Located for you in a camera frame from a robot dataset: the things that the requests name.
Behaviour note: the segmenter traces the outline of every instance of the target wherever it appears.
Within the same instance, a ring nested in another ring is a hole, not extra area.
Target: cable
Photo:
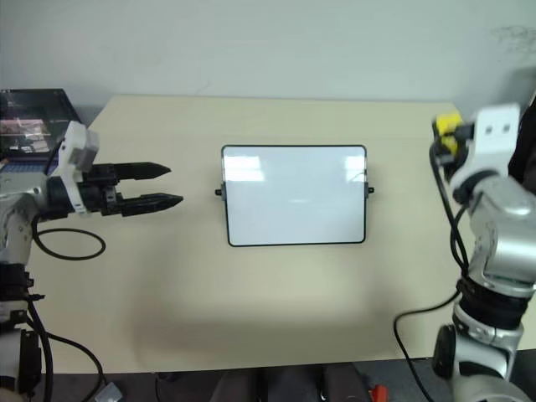
[[[158,376],[155,376],[154,378],[154,394],[157,398],[157,402],[162,402],[160,400],[160,387],[158,386],[159,385],[159,379],[158,379]]]
[[[420,380],[420,377],[417,374],[417,371],[415,370],[415,366],[413,365],[413,362],[411,361],[411,358],[410,358],[410,356],[408,354],[408,351],[405,349],[405,346],[402,343],[402,339],[400,338],[399,329],[398,329],[399,320],[401,318],[404,318],[404,317],[407,317],[407,316],[412,316],[412,315],[415,315],[415,314],[422,314],[422,313],[425,313],[425,312],[433,312],[435,310],[439,310],[440,308],[443,308],[443,307],[448,306],[449,304],[451,304],[459,295],[460,295],[460,292],[456,291],[448,299],[446,299],[445,301],[443,301],[443,302],[441,302],[441,303],[439,303],[439,304],[437,304],[435,306],[428,307],[428,308],[422,308],[420,310],[411,310],[411,311],[408,311],[408,312],[401,312],[393,320],[393,332],[394,332],[394,337],[396,338],[396,342],[399,344],[400,349],[402,350],[402,353],[404,354],[405,361],[408,364],[408,366],[410,367],[411,373],[413,374],[413,377],[415,378],[415,382],[419,386],[420,392],[422,392],[422,394],[425,396],[425,398],[426,398],[426,400],[428,400],[428,402],[434,402],[434,400],[430,396],[430,394],[428,394],[428,391],[426,391],[425,386],[422,384],[422,381]]]
[[[445,210],[446,217],[451,226],[450,245],[451,245],[452,257],[454,258],[456,263],[460,266],[461,276],[467,276],[469,272],[469,260],[467,258],[467,252],[463,244],[463,239],[461,238],[460,230],[458,229],[458,224],[460,223],[461,217],[466,212],[467,206],[462,205],[461,208],[456,213],[456,217],[452,213],[451,203],[449,202],[448,196],[446,195],[445,186],[443,185],[443,181],[441,180],[439,166],[436,161],[436,148],[438,145],[439,145],[439,138],[436,138],[434,142],[432,143],[432,145],[430,146],[430,150],[428,153],[429,158],[430,158],[430,165],[432,168],[432,172],[434,173],[435,184],[439,191],[439,195],[441,196],[441,202],[443,203],[443,208]],[[396,342],[399,344],[400,350],[402,350],[402,353],[404,354],[405,361],[408,364],[408,367],[410,368],[410,371],[413,374],[413,377],[415,378],[415,382],[417,383],[417,386],[419,387],[420,392],[422,392],[422,394],[425,396],[428,402],[434,402],[434,399],[430,396],[430,394],[428,394],[428,391],[426,390],[425,386],[422,384],[422,381],[420,380],[420,377],[417,374],[417,371],[415,370],[415,366],[413,365],[413,362],[411,361],[411,357],[408,354],[408,351],[406,350],[404,343],[402,342],[402,338],[400,337],[399,330],[398,330],[399,320],[407,316],[423,314],[426,312],[433,312],[435,310],[439,310],[440,308],[451,304],[459,295],[460,295],[460,292],[455,291],[452,296],[450,296],[448,299],[446,299],[445,301],[437,305],[434,305],[432,307],[422,308],[419,310],[411,310],[407,312],[402,312],[399,315],[397,315],[393,320],[393,332],[394,332],[394,337],[396,338]]]
[[[35,329],[35,324],[32,322],[32,320],[29,320],[28,319],[28,325]],[[97,391],[99,390],[100,386],[102,385],[102,383],[104,384],[108,384],[108,379],[106,378],[106,376],[104,375],[104,371],[102,369],[102,364],[101,362],[99,361],[99,359],[88,349],[86,348],[84,345],[80,344],[80,343],[77,343],[75,341],[71,341],[70,339],[67,339],[67,338],[62,338],[62,337],[59,337],[58,335],[54,335],[53,333],[50,333],[50,332],[47,332],[47,335],[50,339],[54,340],[54,341],[57,341],[57,342],[62,342],[62,343],[65,343],[67,345],[70,345],[74,348],[77,348],[79,349],[80,351],[82,351],[83,353],[85,353],[87,355],[88,358],[91,359],[91,361],[93,362],[93,364],[96,366],[97,368],[97,373],[98,373],[98,378],[97,378],[97,382],[95,384],[95,386],[93,387],[93,389],[82,399],[81,402],[88,402],[96,393]]]
[[[59,147],[61,147],[61,144],[63,141],[64,141],[63,138],[59,140],[58,143],[54,145],[54,148],[52,148],[52,151],[50,151],[49,158],[47,159],[47,162],[44,164],[44,168],[43,168],[43,174],[45,176],[49,175],[50,165],[52,165],[52,161],[54,160],[54,157],[58,153]]]
[[[33,218],[32,221],[32,237],[33,241],[35,241],[35,244],[45,253],[52,257],[58,258],[60,260],[67,260],[67,261],[83,261],[83,260],[91,260],[93,258],[98,257],[106,250],[106,242],[104,239],[102,239],[99,235],[90,232],[88,230],[82,230],[82,229],[72,229],[72,228],[56,228],[56,229],[46,229],[46,230],[37,230],[37,223],[39,219],[41,218],[40,215],[36,215],[35,218]],[[81,233],[83,235],[88,235],[94,239],[96,239],[100,243],[100,249],[96,251],[93,254],[90,255],[82,255],[82,256],[71,256],[71,255],[61,255],[58,254],[51,249],[49,249],[44,243],[41,241],[39,236],[46,235],[47,233],[58,233],[58,232],[71,232],[71,233]]]
[[[462,217],[462,215],[466,212],[467,210],[467,206],[466,205],[463,205],[460,210],[458,210],[458,213],[456,214],[456,217],[454,218],[454,222],[456,224],[456,227],[458,227],[458,224],[460,223],[460,219]],[[458,250],[456,249],[456,239],[454,237],[454,232],[452,231],[451,229],[451,253],[452,253],[452,257],[454,257],[454,260],[457,262],[457,264],[462,267],[462,266],[469,266],[469,261],[466,259],[467,258],[467,255],[462,255],[462,257],[460,257],[460,255],[458,254]]]
[[[451,237],[454,238],[454,242],[457,244],[461,252],[461,260],[459,259],[459,257],[456,258],[457,252],[456,253],[453,252],[454,259],[456,260],[456,263],[458,263],[458,265],[460,266],[461,275],[467,276],[468,270],[469,270],[469,263],[467,259],[466,248],[463,244],[463,239],[461,238],[460,231],[458,230],[457,222],[452,213],[451,204],[449,203],[449,199],[446,195],[445,186],[443,186],[441,175],[439,173],[439,167],[436,162],[436,150],[435,149],[438,144],[439,144],[439,139],[436,138],[434,142],[432,143],[432,145],[430,146],[430,150],[428,152],[428,155],[430,157],[430,166],[432,168],[432,172],[434,173],[435,184],[437,185],[437,189],[439,190],[439,194],[441,196],[441,202],[443,203],[443,208],[445,209],[446,217],[448,218],[449,224],[451,225]]]
[[[49,336],[44,330],[43,323],[39,318],[39,314],[35,309],[34,301],[31,297],[28,299],[28,312],[33,319],[35,326],[35,332],[41,339],[41,345],[43,346],[44,355],[44,402],[52,401],[52,388],[54,387],[54,364],[52,361],[52,349],[50,349]]]

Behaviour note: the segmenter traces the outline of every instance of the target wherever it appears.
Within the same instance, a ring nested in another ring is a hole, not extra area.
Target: red object
[[[387,392],[387,387],[383,385],[376,385],[372,391],[370,391],[370,396],[372,397],[373,402],[388,402],[389,393]]]

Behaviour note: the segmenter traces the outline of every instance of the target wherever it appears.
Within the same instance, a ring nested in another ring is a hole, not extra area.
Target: whiteboard
[[[229,244],[364,241],[366,163],[359,145],[224,146]]]

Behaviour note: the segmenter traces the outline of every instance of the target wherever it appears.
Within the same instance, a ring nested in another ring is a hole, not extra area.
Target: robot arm
[[[516,106],[485,109],[474,125],[449,130],[449,140],[437,148],[475,235],[467,273],[457,284],[461,299],[453,323],[440,329],[433,359],[460,402],[530,400],[508,382],[536,282],[536,198],[507,169],[518,120]]]
[[[116,191],[121,180],[156,178],[170,169],[150,162],[93,165],[97,152],[96,134],[72,121],[59,146],[59,176],[0,172],[1,401],[21,400],[19,396],[31,393],[41,374],[39,338],[44,343],[44,331],[38,337],[36,332],[18,327],[27,321],[28,311],[30,315],[34,312],[33,301],[39,299],[28,292],[34,282],[25,270],[32,239],[40,245],[39,238],[35,239],[37,223],[62,219],[74,212],[85,216],[93,212],[122,216],[150,214],[183,200],[164,193],[123,198]],[[39,330],[38,320],[33,319]],[[47,381],[45,400],[51,400],[51,392]]]

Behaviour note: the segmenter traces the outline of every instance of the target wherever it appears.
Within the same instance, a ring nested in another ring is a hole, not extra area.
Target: beige table
[[[401,310],[453,291],[457,268],[428,165],[430,122],[448,103],[370,103],[116,96],[92,125],[97,162],[154,161],[173,172],[123,182],[125,195],[165,191],[183,203],[159,214],[70,218],[108,250],[86,262],[33,248],[30,270],[46,327],[92,349],[106,371],[221,369],[401,356],[391,331]],[[364,144],[368,238],[361,245],[232,248],[214,196],[224,144]],[[472,237],[463,233],[468,244]],[[92,240],[84,243],[91,247]],[[47,239],[83,252],[72,236]],[[413,356],[433,352],[451,309],[402,325]],[[525,317],[536,333],[536,308]],[[525,348],[536,347],[528,335]],[[58,372],[92,372],[54,345]]]

